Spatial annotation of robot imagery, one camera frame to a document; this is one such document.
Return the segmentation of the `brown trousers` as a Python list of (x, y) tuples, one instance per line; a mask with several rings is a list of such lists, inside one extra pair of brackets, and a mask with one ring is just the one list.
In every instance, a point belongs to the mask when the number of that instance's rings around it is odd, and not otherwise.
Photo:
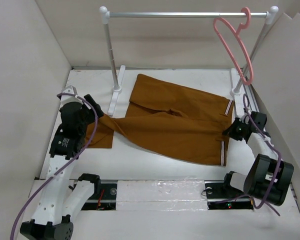
[(157, 154), (201, 165), (225, 166), (234, 102), (223, 96), (162, 81), (136, 78), (122, 118), (104, 115), (90, 124), (90, 148), (110, 149), (114, 133)]

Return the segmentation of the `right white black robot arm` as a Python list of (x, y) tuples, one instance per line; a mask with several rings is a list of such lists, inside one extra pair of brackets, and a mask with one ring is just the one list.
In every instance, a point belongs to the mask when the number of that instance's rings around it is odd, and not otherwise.
[(221, 191), (233, 197), (239, 191), (255, 199), (281, 206), (286, 199), (294, 166), (282, 160), (271, 144), (270, 135), (264, 131), (267, 115), (252, 111), (234, 122), (222, 132), (236, 141), (244, 140), (252, 150), (255, 160), (247, 175), (230, 171), (224, 177)]

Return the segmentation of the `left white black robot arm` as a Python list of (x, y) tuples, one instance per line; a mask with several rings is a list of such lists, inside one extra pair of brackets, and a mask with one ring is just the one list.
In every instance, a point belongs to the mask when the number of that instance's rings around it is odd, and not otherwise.
[(104, 113), (91, 95), (80, 97), (74, 93), (60, 93), (61, 124), (50, 146), (48, 174), (45, 182), (29, 197), (23, 213), (37, 194), (41, 194), (37, 208), (29, 221), (21, 224), (20, 234), (28, 240), (69, 240), (74, 221), (88, 198), (101, 194), (98, 175), (84, 173), (68, 194), (72, 171), (80, 155), (92, 142), (98, 119)]

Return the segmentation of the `white metal clothes rack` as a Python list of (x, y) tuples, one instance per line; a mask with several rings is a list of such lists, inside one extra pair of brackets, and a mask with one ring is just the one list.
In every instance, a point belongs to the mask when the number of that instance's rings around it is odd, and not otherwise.
[[(112, 97), (107, 114), (113, 116), (115, 113), (118, 98), (122, 92), (122, 81), (126, 71), (125, 65), (120, 66), (119, 72), (117, 72), (116, 69), (109, 27), (109, 21), (111, 18), (213, 18), (213, 29), (227, 51), (239, 76), (237, 85), (233, 87), (231, 93), (234, 96), (239, 96), (241, 94), (241, 87), (243, 85), (251, 85), (254, 80), (254, 71), (252, 66), (253, 59), (255, 58), (258, 49), (262, 45), (266, 33), (270, 29), (278, 12), (278, 6), (272, 6), (267, 12), (251, 12), (247, 7), (243, 7), (240, 12), (110, 12), (105, 6), (101, 6), (99, 8), (99, 13), (105, 32), (105, 39), (110, 60), (110, 69), (113, 79)], [(240, 37), (240, 33), (242, 30), (245, 30), (249, 27), (251, 18), (264, 18), (265, 21), (251, 54), (248, 54), (248, 51)], [(246, 61), (246, 64), (243, 68), (239, 66), (225, 39), (218, 31), (218, 21), (222, 22), (231, 31), (237, 43), (239, 44)]]

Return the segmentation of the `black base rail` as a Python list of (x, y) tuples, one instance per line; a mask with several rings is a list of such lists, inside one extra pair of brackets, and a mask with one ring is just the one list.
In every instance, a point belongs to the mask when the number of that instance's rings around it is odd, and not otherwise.
[(84, 211), (253, 210), (252, 201), (223, 180), (103, 180)]

